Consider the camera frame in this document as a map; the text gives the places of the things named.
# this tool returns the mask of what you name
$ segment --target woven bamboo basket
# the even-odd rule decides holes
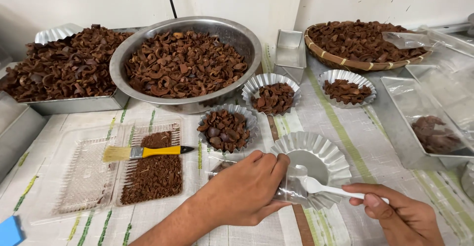
[[[418,64],[424,58],[429,56],[432,51],[428,51],[425,54],[422,54],[417,57],[410,58],[408,60],[397,61],[397,62],[386,62],[386,63],[368,63],[368,62],[360,62],[360,61],[351,61],[346,58],[342,58],[339,56],[332,55],[319,46],[317,46],[313,40],[308,36],[308,31],[313,26],[317,25],[327,25],[327,23],[319,23],[312,25],[306,29],[304,32],[304,41],[308,49],[310,49],[310,53],[316,57],[321,63],[325,64],[326,66],[334,69],[343,69],[349,70],[354,72],[354,70],[364,70],[364,71],[380,71],[380,70],[389,70],[394,68],[403,67],[408,64]]]

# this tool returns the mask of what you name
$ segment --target blue sponge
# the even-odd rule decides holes
[[[19,224],[16,216],[0,223],[0,246],[16,246],[25,239]]]

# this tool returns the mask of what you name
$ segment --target basket rim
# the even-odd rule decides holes
[[[337,55],[333,55],[333,54],[330,54],[326,51],[324,51],[322,48],[320,48],[316,43],[314,43],[314,41],[311,39],[311,37],[308,35],[308,31],[310,30],[310,28],[314,27],[314,26],[317,26],[317,25],[327,25],[328,23],[318,23],[318,24],[314,24],[314,25],[311,25],[309,26],[305,31],[304,31],[304,39],[305,39],[305,43],[307,45],[307,47],[310,49],[310,50],[313,50],[314,53],[320,57],[320,58],[323,58],[323,59],[326,59],[328,61],[333,61],[333,60],[329,60],[328,58],[326,58],[326,56],[330,56],[332,57],[332,59],[336,59],[336,60],[340,60],[339,62],[337,61],[333,61],[339,65],[342,65],[342,66],[350,66],[350,67],[354,67],[354,68],[357,68],[357,69],[362,69],[362,70],[372,70],[373,68],[385,68],[388,66],[388,68],[384,69],[384,70],[388,70],[388,69],[391,69],[391,68],[396,68],[395,66],[396,65],[408,65],[414,61],[422,61],[425,57],[431,55],[431,53],[433,52],[433,50],[428,50],[428,52],[422,54],[422,55],[419,55],[417,57],[412,57],[410,59],[406,59],[406,60],[402,60],[402,61],[396,61],[396,62],[383,62],[383,63],[379,63],[379,62],[362,62],[362,61],[352,61],[352,60],[349,60],[347,58],[342,58],[342,57],[339,57]]]

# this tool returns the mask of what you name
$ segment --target foil cup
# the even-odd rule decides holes
[[[229,152],[228,150],[226,150],[225,152],[222,152],[222,150],[214,148],[208,142],[204,132],[199,132],[198,137],[201,140],[201,143],[207,145],[208,148],[211,148],[215,152],[222,152],[222,153],[234,153],[234,152],[240,152],[242,149],[246,149],[254,141],[254,139],[257,138],[257,133],[258,133],[257,117],[252,114],[252,111],[247,110],[247,108],[242,107],[240,105],[235,105],[235,104],[223,104],[223,105],[215,106],[211,108],[209,111],[207,111],[204,116],[201,117],[201,121],[199,121],[198,125],[199,126],[204,125],[204,120],[206,119],[206,116],[210,115],[211,112],[220,111],[222,109],[227,110],[231,114],[239,113],[245,116],[245,119],[246,119],[245,129],[250,130],[250,136],[247,139],[247,143],[243,147],[240,147],[240,149],[238,148],[234,149],[233,152]]]
[[[339,148],[323,136],[313,132],[292,132],[275,141],[270,152],[284,153],[290,157],[291,166],[303,165],[308,176],[321,184],[340,188],[348,184],[352,177],[349,163]],[[344,196],[321,191],[310,193],[308,202],[311,207],[321,210],[340,203]]]
[[[372,93],[367,98],[365,98],[363,102],[360,102],[357,104],[352,104],[351,102],[348,104],[344,104],[343,102],[337,102],[336,99],[329,98],[329,95],[326,94],[326,92],[323,89],[325,80],[328,80],[329,83],[334,83],[336,79],[346,79],[349,81],[349,83],[357,83],[359,87],[362,87],[365,85],[370,88]],[[364,78],[363,76],[359,74],[346,71],[346,70],[334,69],[334,70],[329,70],[327,72],[324,72],[323,74],[319,76],[319,78],[317,79],[317,82],[326,100],[328,100],[328,102],[334,105],[335,107],[339,107],[343,109],[357,108],[357,107],[369,104],[374,101],[375,96],[377,94],[372,82],[370,82],[368,79]]]
[[[467,163],[463,176],[461,177],[461,185],[467,196],[474,201],[474,162],[471,161]]]
[[[73,23],[64,24],[36,33],[35,43],[46,44],[48,42],[55,42],[73,36],[83,30],[84,28]]]
[[[272,85],[275,83],[287,83],[290,87],[292,87],[295,94],[293,95],[293,104],[290,108],[286,111],[283,111],[279,114],[269,114],[269,116],[284,116],[287,113],[291,112],[292,108],[295,108],[296,105],[299,103],[299,99],[301,98],[301,90],[299,86],[288,77],[273,74],[273,73],[266,73],[266,74],[259,74],[257,76],[252,77],[245,83],[244,89],[242,92],[243,99],[245,103],[250,106],[250,108],[255,109],[252,104],[252,97],[258,94],[258,90],[261,87],[266,85]]]

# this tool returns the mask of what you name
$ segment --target table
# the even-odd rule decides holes
[[[270,63],[265,53],[263,64]],[[324,99],[317,76],[326,67],[308,56],[309,67],[300,85],[304,94],[297,109],[284,117],[258,117],[261,140],[254,148],[268,150],[278,136],[293,131],[312,131],[334,142],[345,154],[353,175],[352,182],[381,183],[414,199],[426,202],[436,211],[438,225],[447,245],[474,243],[474,203],[463,193],[453,172],[406,170],[400,164],[390,141],[371,106],[353,110],[334,108]],[[266,70],[271,65],[264,65]],[[131,99],[127,109],[52,116],[38,138],[0,184],[0,220],[18,215],[27,239],[21,245],[126,245],[173,211],[186,197],[206,182],[206,171],[219,154],[210,152],[197,139],[200,115],[181,115],[189,132],[183,142],[198,147],[190,157],[189,180],[185,193],[176,199],[107,208],[58,222],[31,226],[29,217],[41,201],[39,191],[53,152],[62,135],[72,129],[110,125],[121,129],[137,122],[153,123],[175,115]],[[286,207],[270,215],[256,227],[223,226],[213,230],[195,245],[207,246],[379,246],[386,245],[378,223],[364,214],[362,207],[339,205],[316,212],[301,206]]]

